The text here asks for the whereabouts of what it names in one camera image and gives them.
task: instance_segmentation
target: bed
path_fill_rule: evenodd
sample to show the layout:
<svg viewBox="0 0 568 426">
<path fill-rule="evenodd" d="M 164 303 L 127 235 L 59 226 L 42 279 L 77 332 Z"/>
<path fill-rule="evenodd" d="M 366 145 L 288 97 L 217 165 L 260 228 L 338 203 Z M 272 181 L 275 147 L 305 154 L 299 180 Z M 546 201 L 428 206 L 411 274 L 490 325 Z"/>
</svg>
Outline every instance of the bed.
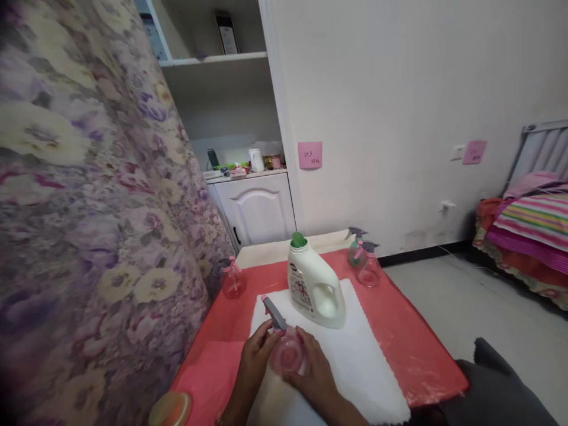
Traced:
<svg viewBox="0 0 568 426">
<path fill-rule="evenodd" d="M 502 197 L 477 207 L 473 246 L 568 311 L 568 121 L 526 126 Z"/>
</svg>

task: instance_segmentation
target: white container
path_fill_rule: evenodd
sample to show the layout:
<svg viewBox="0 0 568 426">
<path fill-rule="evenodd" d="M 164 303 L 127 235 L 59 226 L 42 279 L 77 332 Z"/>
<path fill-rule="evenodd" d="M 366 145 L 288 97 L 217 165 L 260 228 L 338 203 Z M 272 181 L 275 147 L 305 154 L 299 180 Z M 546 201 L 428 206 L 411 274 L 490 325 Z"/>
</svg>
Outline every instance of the white container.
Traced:
<svg viewBox="0 0 568 426">
<path fill-rule="evenodd" d="M 258 148 L 250 148 L 248 150 L 248 156 L 253 172 L 264 172 L 264 161 L 262 155 L 260 155 L 260 150 Z"/>
<path fill-rule="evenodd" d="M 288 286 L 292 305 L 302 315 L 328 328 L 345 325 L 345 300 L 339 278 L 301 233 L 294 233 L 290 243 Z"/>
</svg>

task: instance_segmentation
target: pink spray bottle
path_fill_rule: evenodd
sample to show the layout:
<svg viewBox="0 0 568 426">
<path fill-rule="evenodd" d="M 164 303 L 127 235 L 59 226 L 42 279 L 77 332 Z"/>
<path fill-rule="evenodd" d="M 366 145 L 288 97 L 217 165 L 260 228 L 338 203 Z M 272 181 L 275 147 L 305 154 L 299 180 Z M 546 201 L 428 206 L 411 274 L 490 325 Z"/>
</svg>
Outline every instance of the pink spray bottle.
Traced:
<svg viewBox="0 0 568 426">
<path fill-rule="evenodd" d="M 266 307 L 266 313 L 272 317 L 273 332 L 283 334 L 270 355 L 270 368 L 280 377 L 286 372 L 299 373 L 306 355 L 298 332 L 286 323 L 270 298 L 263 295 L 261 300 Z"/>
<path fill-rule="evenodd" d="M 358 244 L 359 249 L 355 258 L 358 259 L 363 252 L 365 255 L 357 265 L 357 279 L 365 287 L 376 287 L 379 285 L 380 277 L 383 274 L 383 269 L 375 256 L 375 247 L 378 247 L 379 244 L 371 241 L 358 241 Z"/>
<path fill-rule="evenodd" d="M 223 266 L 221 276 L 221 289 L 227 299 L 236 299 L 247 289 L 247 282 L 243 271 L 235 263 L 235 257 L 220 260 Z"/>
</svg>

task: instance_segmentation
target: purple floral fabric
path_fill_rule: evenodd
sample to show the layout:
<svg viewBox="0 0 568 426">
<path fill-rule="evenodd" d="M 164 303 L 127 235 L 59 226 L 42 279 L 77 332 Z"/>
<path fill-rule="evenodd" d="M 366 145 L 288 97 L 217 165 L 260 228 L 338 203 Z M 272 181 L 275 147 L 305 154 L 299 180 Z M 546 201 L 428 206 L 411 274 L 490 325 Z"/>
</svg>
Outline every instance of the purple floral fabric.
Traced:
<svg viewBox="0 0 568 426">
<path fill-rule="evenodd" d="M 228 235 L 133 1 L 4 18 L 0 380 L 25 424 L 144 424 Z"/>
</svg>

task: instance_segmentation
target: red bedspread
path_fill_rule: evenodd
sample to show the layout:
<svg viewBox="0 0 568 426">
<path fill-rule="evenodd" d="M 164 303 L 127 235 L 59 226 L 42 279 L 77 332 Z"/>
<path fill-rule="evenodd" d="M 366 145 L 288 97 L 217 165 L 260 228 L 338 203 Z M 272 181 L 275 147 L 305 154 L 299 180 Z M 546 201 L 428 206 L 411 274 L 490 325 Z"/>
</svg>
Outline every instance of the red bedspread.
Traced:
<svg viewBox="0 0 568 426">
<path fill-rule="evenodd" d="M 503 204 L 509 202 L 501 198 L 489 198 L 479 203 L 477 234 L 473 245 L 491 256 L 499 268 L 522 280 L 533 292 L 552 299 L 561 309 L 568 310 L 568 276 L 549 266 L 556 265 L 554 256 L 543 259 L 548 264 L 539 260 L 551 248 L 540 247 L 537 241 L 526 239 L 527 248 L 523 250 L 524 253 L 519 253 L 507 247 L 520 250 L 518 243 L 522 237 L 502 231 L 494 232 L 495 216 L 502 210 Z M 515 245 L 508 246 L 505 237 L 514 238 Z"/>
</svg>

